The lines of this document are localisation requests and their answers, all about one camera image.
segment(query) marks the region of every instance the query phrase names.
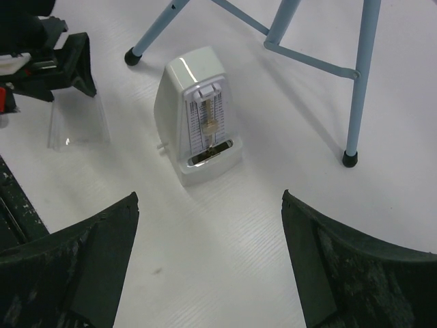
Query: black rubber foot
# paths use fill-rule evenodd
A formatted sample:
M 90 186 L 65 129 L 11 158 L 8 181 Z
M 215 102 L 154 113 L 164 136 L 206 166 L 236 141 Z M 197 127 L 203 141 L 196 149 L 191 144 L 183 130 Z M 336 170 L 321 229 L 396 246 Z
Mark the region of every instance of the black rubber foot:
M 346 151 L 343 154 L 343 165 L 346 167 L 354 167 L 358 163 L 358 152 L 354 156 L 349 156 Z
M 130 48 L 130 50 L 124 55 L 124 61 L 129 66 L 137 65 L 142 57 L 142 56 L 137 57 L 136 55 L 134 55 L 132 50 L 133 50 L 133 47 Z

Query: light blue stool leg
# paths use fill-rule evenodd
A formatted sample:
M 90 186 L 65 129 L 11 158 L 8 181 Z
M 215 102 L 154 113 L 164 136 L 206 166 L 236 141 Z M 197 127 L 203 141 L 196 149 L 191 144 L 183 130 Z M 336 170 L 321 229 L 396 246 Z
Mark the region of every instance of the light blue stool leg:
M 282 0 L 274 17 L 266 42 L 279 45 L 301 0 Z
M 364 0 L 363 14 L 361 16 L 361 30 L 356 56 L 356 71 L 358 76 L 354 81 L 352 105 L 350 109 L 348 143 L 343 155 L 343 164 L 354 167 L 358 162 L 358 136 L 363 116 L 364 101 L 366 97 L 367 81 L 369 79 L 370 63 L 375 42 L 376 26 L 380 13 L 381 0 Z
M 185 5 L 190 0 L 173 0 L 159 15 L 148 31 L 138 41 L 138 43 L 131 48 L 124 56 L 124 61 L 133 66 L 138 64 L 144 51 L 155 41 L 162 31 L 171 23 L 171 21 L 180 13 Z

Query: white floor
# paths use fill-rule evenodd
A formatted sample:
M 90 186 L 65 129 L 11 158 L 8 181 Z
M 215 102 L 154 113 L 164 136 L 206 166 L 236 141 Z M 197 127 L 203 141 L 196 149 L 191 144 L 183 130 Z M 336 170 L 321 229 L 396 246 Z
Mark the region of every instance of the white floor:
M 283 45 L 353 67 L 361 2 L 303 1 Z M 233 0 L 270 26 L 279 0 Z M 91 38 L 111 146 L 46 147 L 50 106 L 18 98 L 0 153 L 51 232 L 136 191 L 140 222 L 115 326 L 304 327 L 281 227 L 285 189 L 385 241 L 437 253 L 437 5 L 384 0 L 360 161 L 346 169 L 352 83 L 268 52 L 255 30 L 193 0 L 129 69 L 123 60 L 166 1 L 58 0 Z M 233 87 L 244 160 L 184 189 L 156 150 L 164 65 L 212 45 Z

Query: white metronome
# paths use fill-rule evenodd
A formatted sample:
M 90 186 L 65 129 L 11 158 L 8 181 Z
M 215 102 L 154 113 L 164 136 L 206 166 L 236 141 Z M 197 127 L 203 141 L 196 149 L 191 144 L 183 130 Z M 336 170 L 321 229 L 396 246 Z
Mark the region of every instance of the white metronome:
M 183 186 L 216 178 L 242 158 L 227 74 L 210 47 L 165 66 L 154 117 L 159 148 Z

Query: clear plastic stand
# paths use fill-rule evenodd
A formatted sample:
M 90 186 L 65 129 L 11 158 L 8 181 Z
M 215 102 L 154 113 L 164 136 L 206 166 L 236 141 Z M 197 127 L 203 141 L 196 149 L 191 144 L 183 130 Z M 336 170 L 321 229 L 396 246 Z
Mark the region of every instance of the clear plastic stand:
M 9 124 L 8 115 L 0 115 L 0 128 L 5 128 Z
M 66 151 L 75 146 L 93 148 L 110 141 L 102 100 L 92 98 L 74 87 L 54 90 L 48 146 Z

